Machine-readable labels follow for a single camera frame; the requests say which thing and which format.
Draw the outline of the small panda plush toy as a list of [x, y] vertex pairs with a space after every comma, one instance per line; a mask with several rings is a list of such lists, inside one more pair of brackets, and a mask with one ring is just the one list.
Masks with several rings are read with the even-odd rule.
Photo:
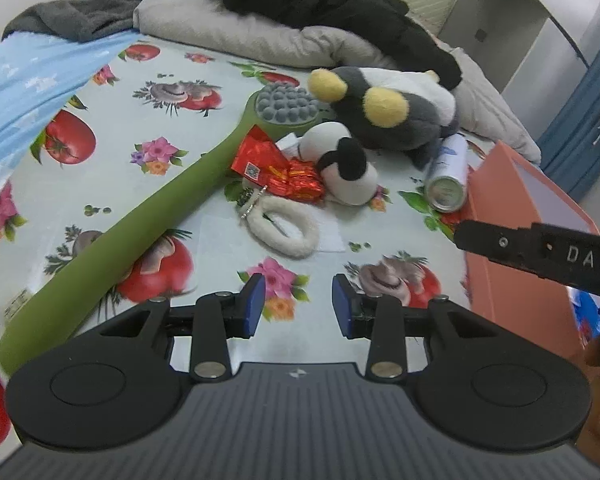
[[376, 194], [378, 173], [366, 151], [340, 122], [322, 122], [300, 138], [300, 159], [312, 162], [327, 193], [343, 205], [363, 206]]

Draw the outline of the grey wardrobe cabinet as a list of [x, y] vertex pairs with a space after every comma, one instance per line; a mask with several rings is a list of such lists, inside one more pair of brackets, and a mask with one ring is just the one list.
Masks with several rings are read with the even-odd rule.
[[600, 0], [456, 0], [439, 36], [474, 59], [539, 139], [600, 50]]

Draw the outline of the blue curtain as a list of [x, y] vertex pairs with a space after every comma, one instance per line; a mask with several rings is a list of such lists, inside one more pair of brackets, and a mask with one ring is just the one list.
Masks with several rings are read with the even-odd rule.
[[541, 169], [573, 200], [600, 177], [600, 50], [565, 106], [540, 137]]

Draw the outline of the grey duvet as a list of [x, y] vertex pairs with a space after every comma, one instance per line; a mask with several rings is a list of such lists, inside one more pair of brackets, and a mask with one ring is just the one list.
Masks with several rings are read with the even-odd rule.
[[[145, 35], [294, 68], [338, 65], [391, 68], [398, 66], [368, 41], [327, 26], [293, 29], [258, 14], [240, 15], [221, 0], [143, 0], [133, 11], [133, 25]], [[541, 162], [541, 150], [501, 93], [479, 65], [461, 48], [434, 40], [449, 53], [463, 80], [453, 91], [460, 128], [492, 141], [502, 141], [528, 159]]]

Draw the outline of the dark grey blanket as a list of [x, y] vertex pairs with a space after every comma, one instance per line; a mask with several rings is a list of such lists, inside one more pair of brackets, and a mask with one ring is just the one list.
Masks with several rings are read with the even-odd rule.
[[30, 6], [3, 30], [32, 32], [78, 42], [90, 42], [133, 28], [134, 10], [143, 0], [56, 0]]

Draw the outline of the green massage hammer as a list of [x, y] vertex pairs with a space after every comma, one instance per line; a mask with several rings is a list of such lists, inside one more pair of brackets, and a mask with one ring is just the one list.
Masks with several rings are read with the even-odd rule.
[[258, 105], [266, 91], [254, 92], [238, 125], [222, 142], [96, 238], [20, 307], [0, 339], [0, 365], [4, 373], [12, 376], [23, 364], [65, 342], [106, 292], [122, 279], [123, 273], [220, 185], [239, 145], [253, 126], [277, 141], [291, 132], [305, 133], [327, 119], [328, 105], [301, 87], [290, 91], [308, 101], [306, 110], [295, 122], [267, 118]]

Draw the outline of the white tissue paper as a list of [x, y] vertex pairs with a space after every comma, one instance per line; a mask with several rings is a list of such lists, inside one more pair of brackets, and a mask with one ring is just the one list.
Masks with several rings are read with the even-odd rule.
[[[328, 209], [304, 206], [315, 221], [318, 229], [317, 252], [346, 251], [338, 220]], [[255, 252], [256, 250], [272, 250], [272, 247], [261, 242], [251, 234], [245, 220], [239, 218], [232, 204], [225, 204], [219, 211], [208, 212], [199, 221], [198, 249], [217, 249], [219, 252]]]

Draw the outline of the light blue star sheet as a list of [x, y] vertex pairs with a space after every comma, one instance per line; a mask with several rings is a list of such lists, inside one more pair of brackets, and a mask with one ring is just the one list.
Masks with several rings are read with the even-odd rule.
[[79, 44], [14, 32], [0, 43], [0, 193], [58, 110], [138, 38], [138, 32], [117, 32]]

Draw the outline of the white spray can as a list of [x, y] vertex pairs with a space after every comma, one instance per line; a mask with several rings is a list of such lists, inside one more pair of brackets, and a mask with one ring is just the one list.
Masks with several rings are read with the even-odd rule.
[[436, 211], [455, 212], [467, 196], [468, 142], [460, 133], [445, 138], [429, 166], [425, 197]]

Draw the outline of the grey penguin plush toy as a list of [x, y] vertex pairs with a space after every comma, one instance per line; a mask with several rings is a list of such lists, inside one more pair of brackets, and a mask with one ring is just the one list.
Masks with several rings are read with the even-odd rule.
[[308, 88], [364, 148], [407, 154], [419, 169], [460, 128], [455, 96], [432, 70], [319, 68], [310, 73]]

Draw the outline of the pink cardboard box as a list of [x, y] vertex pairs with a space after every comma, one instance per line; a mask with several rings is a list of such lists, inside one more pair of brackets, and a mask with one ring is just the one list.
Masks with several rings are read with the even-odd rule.
[[571, 358], [582, 339], [564, 284], [549, 280], [548, 250], [532, 226], [545, 223], [585, 234], [600, 230], [541, 170], [500, 142], [467, 182], [457, 245], [464, 249], [471, 311], [538, 346]]

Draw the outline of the blue red plastic bag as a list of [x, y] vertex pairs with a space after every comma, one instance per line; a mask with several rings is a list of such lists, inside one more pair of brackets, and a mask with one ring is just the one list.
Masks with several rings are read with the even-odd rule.
[[582, 344], [600, 336], [600, 297], [568, 287], [568, 295]]

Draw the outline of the white fluffy scrunchie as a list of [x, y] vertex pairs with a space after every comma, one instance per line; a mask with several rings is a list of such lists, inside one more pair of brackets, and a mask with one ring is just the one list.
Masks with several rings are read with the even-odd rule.
[[250, 234], [279, 255], [304, 259], [316, 252], [320, 231], [305, 206], [268, 194], [266, 188], [245, 188], [236, 207]]

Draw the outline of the red foil wrapper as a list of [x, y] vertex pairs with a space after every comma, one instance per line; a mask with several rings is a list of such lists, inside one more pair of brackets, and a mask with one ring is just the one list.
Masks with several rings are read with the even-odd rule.
[[230, 169], [288, 200], [313, 204], [320, 202], [326, 193], [313, 162], [287, 158], [258, 126], [253, 126], [242, 140]]

